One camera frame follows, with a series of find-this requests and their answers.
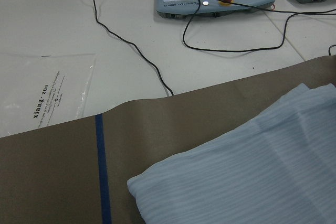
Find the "folded fabric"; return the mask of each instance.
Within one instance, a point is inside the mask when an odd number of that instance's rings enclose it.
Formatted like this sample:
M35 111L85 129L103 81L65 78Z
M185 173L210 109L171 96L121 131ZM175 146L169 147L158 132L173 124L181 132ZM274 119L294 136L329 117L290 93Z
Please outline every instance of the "folded fabric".
M336 88L302 84L127 184L147 224L336 223Z

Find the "light blue cloth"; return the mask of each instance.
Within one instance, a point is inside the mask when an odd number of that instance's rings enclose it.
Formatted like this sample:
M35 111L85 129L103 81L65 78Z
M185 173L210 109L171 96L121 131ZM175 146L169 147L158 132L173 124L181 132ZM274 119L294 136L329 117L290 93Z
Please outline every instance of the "light blue cloth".
M336 223L336 88L302 84L127 184L147 224Z

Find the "black wire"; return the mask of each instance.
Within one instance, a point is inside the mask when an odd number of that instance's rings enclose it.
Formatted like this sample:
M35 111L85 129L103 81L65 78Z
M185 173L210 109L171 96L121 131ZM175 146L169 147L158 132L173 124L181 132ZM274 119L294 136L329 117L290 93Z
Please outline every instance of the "black wire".
M331 46L329 47L329 49L328 49L328 54L329 54L329 56L331 56L331 48L333 48L333 47L336 47L336 44L335 44L335 45L331 45Z
M132 46L138 51L139 55L140 55L140 56L141 56L141 57L142 57L148 64L150 64L152 67L154 67L154 69L155 69L156 72L157 72L157 75L159 76L159 80L161 81L162 85L163 85L166 89L168 89L169 92L170 92L170 94L171 94L171 96L173 96L173 95L174 95L174 92L173 92L173 91L168 87L168 85L163 81L162 76L161 76L161 73L160 73L158 67L143 55L143 53L140 51L140 49L138 48L138 46L137 46L135 43L133 43L133 42L131 42L131 41L128 41L128 40L122 38L121 36L119 36L118 34L112 32L106 25L104 25L102 22L98 21L97 7L96 7L96 0L92 0L92 1L93 1L94 11L95 11L95 19L96 19L96 22L97 22L99 25L101 25L102 27L104 27L104 28L106 29L106 31L108 31L110 34L116 36L117 38L119 38L119 39L122 40L123 42L125 42L125 43L127 43L127 44L129 44L129 45L132 45Z
M197 0L198 1L198 8L197 10L191 15L190 20L188 21L184 32L183 32L183 44L191 49L194 50L200 50L200 51L211 51L211 52L253 52L253 51L263 51L263 50L273 50L273 49L278 49L280 47L283 46L283 44L285 43L285 39L286 39L286 31L287 31L287 25L288 25L288 21L290 18L295 17L297 15L325 15L325 16L329 16L329 15L336 15L335 13L330 13L335 11L336 9L332 9L332 10L327 10L324 12L293 12L293 11L286 11L286 10L271 10L271 9L265 9L265 8L261 8L261 7L257 7L257 6L250 6L250 5L245 5L245 4L240 4L240 3L235 3L235 2L227 2L227 1L223 1L223 0L216 0L216 1L221 1L223 3L227 3L227 4L233 4L233 5L238 5L238 6L242 6L242 7L248 7L248 8L252 8L252 9L257 9L257 10L263 10L266 12L273 12L273 13L290 13L292 15L290 15L286 21L285 21L285 27L284 27L284 31L283 31L283 36L282 36L282 40L280 45L278 46L274 46L274 47L264 47L264 48L254 48L254 49L246 49L246 50L218 50L218 49L205 49L205 48L197 48L197 47L193 47L190 46L186 43L185 41L185 34L187 32L187 29L191 23L191 21L193 20L193 18L196 16L196 14L198 13L200 7L201 7L201 0Z

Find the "white table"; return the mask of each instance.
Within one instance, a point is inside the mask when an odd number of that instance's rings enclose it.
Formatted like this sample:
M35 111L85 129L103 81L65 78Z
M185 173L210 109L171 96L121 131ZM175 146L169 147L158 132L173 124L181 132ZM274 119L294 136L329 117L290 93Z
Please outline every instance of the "white table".
M335 18L300 17L290 22L288 39L278 50L249 54L206 53L182 45L187 20L160 17L154 0L96 0L99 19L136 43L158 65L175 94L268 72L326 55L335 44ZM277 9L332 9L336 0L300 5L276 0ZM92 0L0 0L0 51L31 55L94 52L96 66L84 116L121 103L165 97L155 71L127 44L107 35L93 17ZM247 49L278 45L285 15L237 13L196 17L187 41L196 46Z

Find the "blue tape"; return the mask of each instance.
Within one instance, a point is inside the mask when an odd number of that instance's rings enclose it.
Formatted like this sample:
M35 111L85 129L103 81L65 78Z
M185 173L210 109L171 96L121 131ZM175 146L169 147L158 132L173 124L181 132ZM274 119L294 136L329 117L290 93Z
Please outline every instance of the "blue tape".
M98 150L98 167L99 167L102 224L112 224L109 182L108 182L106 156L105 156L103 115L102 114L96 115L96 136L97 136L97 150Z

